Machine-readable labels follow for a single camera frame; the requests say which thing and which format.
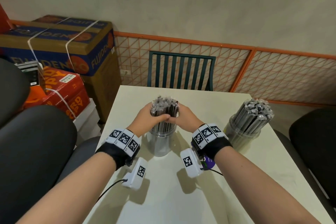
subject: cardboard box lid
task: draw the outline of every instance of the cardboard box lid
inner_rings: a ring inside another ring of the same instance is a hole
[[[0,47],[29,49],[27,41],[48,28],[45,32],[33,38],[30,43],[34,50],[66,53],[65,44],[89,26],[94,20],[69,18],[60,24],[55,24],[66,17],[46,15],[38,18],[30,25],[20,26],[15,30],[0,34]],[[87,55],[112,29],[112,23],[98,21],[91,30],[87,30],[68,45],[69,53]]]

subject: green chair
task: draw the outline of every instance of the green chair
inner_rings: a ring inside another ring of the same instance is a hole
[[[168,60],[169,60],[169,56],[172,56],[173,60],[172,60],[169,88],[174,88],[176,60],[177,60],[177,57],[180,57],[179,72],[178,72],[178,77],[177,77],[177,88],[178,89],[181,88],[184,59],[188,58],[187,72],[186,72],[186,75],[185,75],[185,81],[184,81],[184,87],[183,87],[185,90],[188,89],[189,77],[190,77],[190,74],[191,74],[191,63],[192,63],[193,59],[195,59],[195,68],[194,68],[194,74],[192,76],[192,83],[191,83],[191,89],[192,90],[195,89],[200,60],[203,59],[204,61],[203,61],[203,65],[202,65],[201,76],[200,76],[200,79],[199,79],[199,84],[198,84],[197,90],[202,90],[203,80],[204,80],[204,76],[205,76],[205,70],[206,70],[206,67],[207,67],[207,62],[208,62],[208,60],[211,60],[209,78],[208,78],[208,82],[206,84],[205,90],[213,91],[212,77],[213,77],[213,70],[214,70],[214,67],[215,67],[216,57],[214,57],[214,56],[204,56],[204,55],[191,55],[191,54],[181,54],[181,53],[150,51],[149,52],[149,63],[148,63],[147,87],[151,87],[151,84],[152,84],[151,82],[152,82],[153,55],[157,55],[157,58],[156,58],[156,73],[155,73],[155,87],[156,88],[159,87],[160,61],[161,61],[161,55],[163,55],[165,57],[165,60],[164,60],[164,65],[163,65],[162,88],[166,88],[167,74],[168,74]]]

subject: clear plastic container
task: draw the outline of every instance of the clear plastic container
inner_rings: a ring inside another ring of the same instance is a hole
[[[171,149],[170,144],[173,140],[173,133],[176,130],[176,125],[168,132],[155,132],[153,130],[147,133],[147,140],[149,145],[149,151],[154,156],[162,157],[167,155]]]
[[[249,148],[251,141],[260,135],[260,130],[256,134],[244,133],[233,123],[233,117],[234,115],[230,117],[228,124],[224,128],[224,133],[229,138],[233,148],[242,152]]]

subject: forearm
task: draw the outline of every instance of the forearm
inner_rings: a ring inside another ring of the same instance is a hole
[[[255,223],[319,223],[284,188],[232,147],[222,148],[215,162]]]
[[[93,155],[45,194],[18,223],[82,223],[115,170],[112,157],[103,152]]]

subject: hand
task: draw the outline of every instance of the hand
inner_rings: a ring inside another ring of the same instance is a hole
[[[153,117],[151,115],[151,108],[152,102],[146,104],[145,107],[139,111],[134,121],[127,127],[127,129],[132,131],[137,137],[141,137],[143,134],[147,133],[157,123],[170,118],[169,114]]]
[[[203,121],[196,117],[189,107],[186,107],[180,102],[178,103],[178,117],[170,117],[167,122],[176,124],[183,130],[191,133],[194,133],[199,126],[204,124]]]

